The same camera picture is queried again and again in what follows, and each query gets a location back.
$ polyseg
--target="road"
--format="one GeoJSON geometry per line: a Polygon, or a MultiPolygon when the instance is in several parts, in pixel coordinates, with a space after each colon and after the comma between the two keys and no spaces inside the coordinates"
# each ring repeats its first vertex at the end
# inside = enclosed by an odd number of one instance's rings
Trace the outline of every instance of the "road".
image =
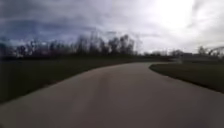
{"type": "Polygon", "coordinates": [[[92,70],[0,107],[4,128],[223,128],[224,95],[133,63],[92,70]]]}

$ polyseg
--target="dark cloud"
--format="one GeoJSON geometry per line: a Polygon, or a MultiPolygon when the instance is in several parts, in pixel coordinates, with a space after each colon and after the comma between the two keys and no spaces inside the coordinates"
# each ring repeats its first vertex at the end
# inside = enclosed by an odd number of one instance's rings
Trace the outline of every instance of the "dark cloud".
{"type": "Polygon", "coordinates": [[[1,19],[29,17],[32,11],[41,9],[34,0],[0,0],[0,2],[1,19]]]}

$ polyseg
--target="tree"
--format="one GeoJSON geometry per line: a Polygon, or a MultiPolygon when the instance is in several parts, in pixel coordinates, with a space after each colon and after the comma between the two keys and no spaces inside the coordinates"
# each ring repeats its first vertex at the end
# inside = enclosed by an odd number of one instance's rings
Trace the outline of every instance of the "tree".
{"type": "Polygon", "coordinates": [[[0,57],[5,57],[7,54],[7,46],[3,43],[0,43],[0,57]]]}
{"type": "Polygon", "coordinates": [[[207,52],[208,52],[208,49],[206,49],[206,48],[204,48],[204,47],[202,47],[202,46],[200,46],[200,47],[198,48],[198,54],[199,54],[199,55],[207,55],[207,52]]]}
{"type": "Polygon", "coordinates": [[[171,52],[170,52],[170,55],[171,55],[171,56],[174,56],[174,57],[180,57],[180,56],[182,56],[183,54],[184,54],[184,52],[181,51],[181,50],[174,50],[174,51],[171,51],[171,52]]]}

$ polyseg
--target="cloud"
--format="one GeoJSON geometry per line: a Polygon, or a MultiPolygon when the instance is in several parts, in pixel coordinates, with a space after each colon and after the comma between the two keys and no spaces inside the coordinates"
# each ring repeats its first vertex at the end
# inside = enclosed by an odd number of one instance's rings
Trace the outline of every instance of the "cloud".
{"type": "Polygon", "coordinates": [[[0,36],[66,40],[120,32],[138,35],[145,51],[224,41],[222,0],[188,1],[0,0],[0,36]]]}

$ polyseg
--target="grass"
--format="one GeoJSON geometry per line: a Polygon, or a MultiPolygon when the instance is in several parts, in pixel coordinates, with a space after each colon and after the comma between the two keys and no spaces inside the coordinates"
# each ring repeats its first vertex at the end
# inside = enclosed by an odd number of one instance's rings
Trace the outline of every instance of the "grass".
{"type": "Polygon", "coordinates": [[[224,93],[224,64],[155,64],[150,69],[224,93]]]}
{"type": "Polygon", "coordinates": [[[84,71],[121,63],[148,61],[131,58],[76,58],[0,62],[0,103],[47,87],[84,71]]]}

